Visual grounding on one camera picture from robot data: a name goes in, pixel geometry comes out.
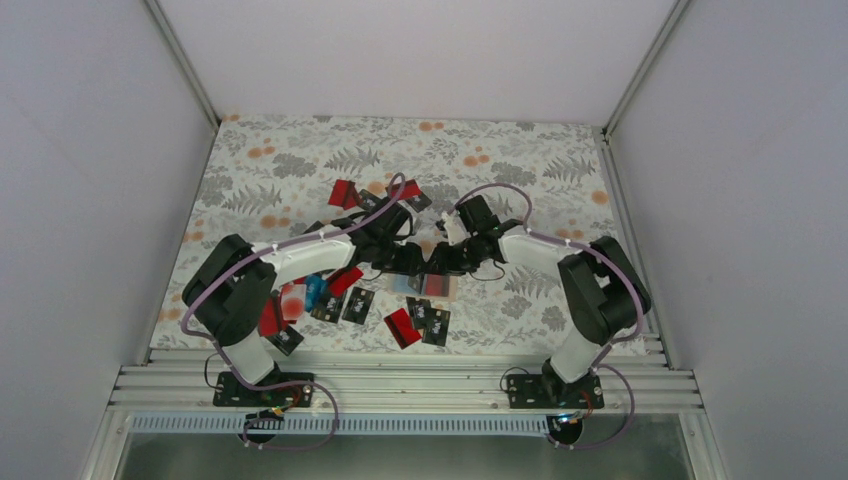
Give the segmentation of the beige card holder wallet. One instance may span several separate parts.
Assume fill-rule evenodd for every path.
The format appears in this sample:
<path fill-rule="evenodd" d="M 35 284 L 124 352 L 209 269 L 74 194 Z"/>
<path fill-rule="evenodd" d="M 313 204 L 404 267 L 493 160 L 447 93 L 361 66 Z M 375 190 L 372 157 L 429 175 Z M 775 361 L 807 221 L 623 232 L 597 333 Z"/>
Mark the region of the beige card holder wallet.
<path fill-rule="evenodd" d="M 390 274 L 386 286 L 394 294 L 427 300 L 453 302 L 458 295 L 458 278 L 454 276 Z"/>

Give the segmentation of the red vip card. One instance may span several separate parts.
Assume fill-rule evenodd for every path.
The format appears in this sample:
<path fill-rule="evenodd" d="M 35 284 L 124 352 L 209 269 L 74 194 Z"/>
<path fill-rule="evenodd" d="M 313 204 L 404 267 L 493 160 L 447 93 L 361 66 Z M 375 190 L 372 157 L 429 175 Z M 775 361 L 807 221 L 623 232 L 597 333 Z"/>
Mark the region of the red vip card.
<path fill-rule="evenodd" d="M 426 275 L 424 295 L 428 297 L 454 299 L 458 290 L 455 276 Z"/>

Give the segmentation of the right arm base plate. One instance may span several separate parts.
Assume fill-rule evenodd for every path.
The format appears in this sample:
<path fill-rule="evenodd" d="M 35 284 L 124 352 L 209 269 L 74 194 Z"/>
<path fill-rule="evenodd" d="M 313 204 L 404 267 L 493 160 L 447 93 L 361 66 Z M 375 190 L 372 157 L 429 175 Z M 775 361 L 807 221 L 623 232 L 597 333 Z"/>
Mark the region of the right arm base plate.
<path fill-rule="evenodd" d="M 573 383 L 542 374 L 509 374 L 505 389 L 512 409 L 578 410 L 605 406 L 600 379 L 590 373 Z"/>

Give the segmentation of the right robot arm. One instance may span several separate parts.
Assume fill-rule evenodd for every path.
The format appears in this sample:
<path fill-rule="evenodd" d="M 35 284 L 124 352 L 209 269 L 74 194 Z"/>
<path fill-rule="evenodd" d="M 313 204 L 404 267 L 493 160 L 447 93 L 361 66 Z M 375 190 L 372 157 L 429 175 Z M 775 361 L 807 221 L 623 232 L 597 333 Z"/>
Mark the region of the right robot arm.
<path fill-rule="evenodd" d="M 585 244 L 540 233 L 519 219 L 502 221 L 480 195 L 442 214 L 437 227 L 445 239 L 427 264 L 434 274 L 471 274 L 492 261 L 560 280 L 571 327 L 541 367 L 541 391 L 552 406 L 570 404 L 612 346 L 640 334 L 651 298 L 616 239 Z"/>

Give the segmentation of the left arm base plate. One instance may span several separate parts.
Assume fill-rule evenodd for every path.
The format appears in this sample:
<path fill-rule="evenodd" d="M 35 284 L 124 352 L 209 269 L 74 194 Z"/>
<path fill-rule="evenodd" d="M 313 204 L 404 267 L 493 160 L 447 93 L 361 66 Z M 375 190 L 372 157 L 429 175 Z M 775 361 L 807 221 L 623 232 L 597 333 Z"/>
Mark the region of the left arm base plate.
<path fill-rule="evenodd" d="M 255 390 L 243 385 L 232 372 L 218 375 L 212 404 L 215 407 L 306 408 L 312 403 L 314 387 L 298 384 L 273 390 Z"/>

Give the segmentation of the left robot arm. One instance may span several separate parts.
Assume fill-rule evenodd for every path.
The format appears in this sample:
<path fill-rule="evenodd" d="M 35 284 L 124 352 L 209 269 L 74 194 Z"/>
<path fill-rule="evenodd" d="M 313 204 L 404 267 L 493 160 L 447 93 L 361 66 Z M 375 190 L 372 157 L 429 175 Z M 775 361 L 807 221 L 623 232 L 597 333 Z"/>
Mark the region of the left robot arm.
<path fill-rule="evenodd" d="M 238 390 L 255 405 L 278 391 L 276 363 L 259 334 L 272 291 L 312 274 L 381 262 L 409 247 L 413 219 L 388 199 L 278 243 L 250 243 L 238 234 L 218 242 L 187 282 L 183 333 L 211 341 L 239 380 Z"/>

